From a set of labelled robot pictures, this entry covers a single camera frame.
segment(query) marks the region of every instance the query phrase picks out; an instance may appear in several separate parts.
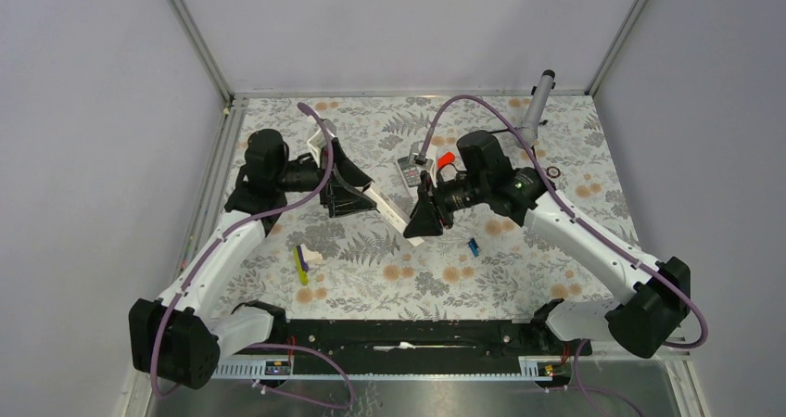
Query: yellow object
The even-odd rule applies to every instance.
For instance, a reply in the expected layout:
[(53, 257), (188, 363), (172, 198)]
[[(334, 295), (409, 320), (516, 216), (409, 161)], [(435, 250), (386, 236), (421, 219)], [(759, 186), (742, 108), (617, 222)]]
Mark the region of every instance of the yellow object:
[(298, 268), (300, 283), (303, 285), (309, 285), (309, 275), (306, 273), (306, 271), (303, 270), (303, 266), (300, 264), (300, 255), (298, 255), (297, 247), (292, 247), (292, 257), (295, 259), (295, 267)]

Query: gray wall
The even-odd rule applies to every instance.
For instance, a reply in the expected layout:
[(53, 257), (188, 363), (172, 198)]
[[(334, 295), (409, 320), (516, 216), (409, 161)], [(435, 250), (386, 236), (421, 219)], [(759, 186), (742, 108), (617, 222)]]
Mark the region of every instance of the gray wall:
[(786, 408), (784, 2), (652, 0), (596, 100), (641, 242), (692, 267), (716, 417)]
[(0, 0), (0, 414), (113, 412), (221, 108), (166, 0)]
[(185, 0), (237, 92), (590, 84), (633, 0)]

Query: red wire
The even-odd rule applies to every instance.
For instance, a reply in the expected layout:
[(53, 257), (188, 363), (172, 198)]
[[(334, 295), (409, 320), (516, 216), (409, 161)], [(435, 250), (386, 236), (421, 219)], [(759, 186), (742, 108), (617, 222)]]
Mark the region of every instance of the red wire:
[[(287, 343), (287, 344), (290, 344), (290, 345), (292, 345), (292, 346), (294, 346), (294, 345), (296, 345), (296, 344), (298, 343), (298, 340), (295, 338), (295, 336), (294, 336), (294, 335), (291, 335), (291, 336), (289, 336), (289, 337), (286, 339), (286, 343)], [(287, 362), (289, 363), (289, 371), (290, 371), (290, 372), (292, 372), (292, 354), (293, 354), (294, 352), (295, 352), (294, 350), (292, 350), (292, 349), (289, 349), (289, 356), (288, 356), (288, 358), (287, 358)]]
[(570, 358), (570, 347), (568, 345), (563, 346), (563, 356), (560, 359), (560, 366), (564, 365), (567, 359)]

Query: floral tablecloth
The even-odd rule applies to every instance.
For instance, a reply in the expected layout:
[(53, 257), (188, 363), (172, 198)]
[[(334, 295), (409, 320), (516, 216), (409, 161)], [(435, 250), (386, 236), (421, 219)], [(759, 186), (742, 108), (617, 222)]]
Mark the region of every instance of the floral tablecloth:
[[(336, 128), (342, 146), (404, 211), (412, 201), (394, 160), (413, 141), (422, 141), (427, 124), (445, 97), (336, 97), (250, 99), (224, 200), (243, 165), (248, 136), (274, 128), (289, 143), (290, 158), (307, 151), (316, 131), (297, 109), (305, 102)], [(528, 98), (486, 97), (511, 121), (520, 120)], [(536, 143), (541, 165), (554, 167), (553, 180), (575, 204), (623, 239), (638, 244), (614, 163), (588, 96), (551, 97)], [(441, 156), (473, 130), (497, 130), (501, 123), (471, 101), (454, 104), (442, 116), (432, 146)], [(515, 167), (529, 165), (513, 137), (498, 135)], [(300, 195), (288, 195), (292, 203)], [(290, 318), (314, 319), (511, 319), (529, 318), (555, 297), (590, 299), (609, 292), (556, 246), (528, 234), (486, 206), (456, 214), (443, 236), (411, 246), (376, 212), (328, 219), (318, 202), (285, 213), (271, 235), (242, 264), (227, 285), (214, 316), (237, 303), (259, 299), (281, 306)], [(474, 238), (475, 258), (467, 242)], [(292, 247), (305, 244), (321, 252), (324, 264), (311, 268), (301, 285)]]

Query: purple object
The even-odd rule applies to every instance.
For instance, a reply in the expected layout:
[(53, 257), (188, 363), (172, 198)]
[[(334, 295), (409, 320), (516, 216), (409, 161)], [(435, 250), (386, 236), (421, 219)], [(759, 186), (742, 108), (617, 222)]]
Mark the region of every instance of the purple object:
[(309, 272), (309, 263), (303, 258), (303, 251), (300, 250), (300, 246), (295, 247), (298, 250), (298, 259), (300, 260), (300, 267), (303, 268), (305, 273)]
[(581, 353), (581, 349), (584, 348), (584, 345), (586, 345), (588, 341), (589, 340), (582, 340), (576, 349), (576, 354), (573, 356), (573, 377), (576, 379), (575, 386), (566, 385), (563, 387), (558, 387), (558, 386), (547, 387), (545, 389), (540, 389), (540, 388), (522, 389), (522, 390), (517, 390), (515, 392), (523, 393), (523, 394), (538, 394), (538, 393), (543, 394), (543, 393), (551, 393), (551, 392), (581, 391), (581, 393), (584, 395), (584, 398), (586, 398), (589, 404), (592, 405), (592, 408), (594, 408), (601, 415), (608, 417), (609, 414), (606, 413), (603, 409), (601, 409), (601, 407), (598, 406), (597, 403), (595, 403), (595, 400), (590, 398), (590, 392), (594, 392), (595, 394), (602, 394), (608, 397), (619, 398), (620, 400), (626, 402), (628, 406), (630, 406), (630, 408), (632, 408), (636, 412), (636, 414), (639, 415), (639, 417), (644, 417), (644, 411), (642, 411), (641, 408), (639, 408), (639, 406), (636, 403), (634, 403), (630, 398), (627, 398), (624, 395), (616, 391), (613, 391), (611, 389), (604, 389), (602, 387), (594, 387), (594, 386), (584, 386), (584, 383), (581, 381), (581, 376), (578, 374), (578, 356)]
[(294, 345), (277, 345), (277, 344), (273, 344), (273, 343), (258, 343), (256, 345), (251, 345), (248, 348), (253, 348), (253, 349), (288, 349), (288, 350), (297, 350), (297, 351), (300, 351), (300, 352), (306, 352), (306, 353), (309, 353), (311, 355), (315, 355), (315, 356), (319, 357), (320, 359), (325, 360), (325, 362), (327, 362), (327, 364), (329, 364), (331, 367), (333, 367), (333, 369), (335, 369), (336, 372), (339, 375), (341, 375), (341, 377), (344, 379), (344, 383), (347, 384), (347, 389), (349, 389), (349, 401), (346, 404), (343, 404), (343, 405), (336, 405), (334, 403), (327, 403), (325, 401), (320, 401), (320, 400), (317, 400), (315, 398), (301, 396), (300, 394), (294, 394), (294, 393), (291, 393), (291, 392), (283, 391), (281, 389), (267, 388), (267, 389), (265, 389), (266, 392), (272, 392), (274, 394), (278, 394), (278, 395), (289, 397), (289, 398), (295, 398), (297, 400), (308, 401), (309, 403), (313, 403), (313, 404), (319, 405), (319, 406), (324, 406), (324, 407), (330, 408), (332, 410), (348, 410), (349, 408), (352, 407), (352, 403), (355, 402), (355, 398), (356, 398), (355, 397), (355, 386), (349, 380), (349, 377), (347, 376), (347, 373), (345, 373), (344, 370), (341, 369), (341, 367), (338, 366), (338, 364), (336, 364), (335, 361), (333, 361), (330, 357), (324, 355), (322, 352), (319, 352), (319, 351), (316, 351), (314, 349), (311, 349), (310, 347), (294, 346)]

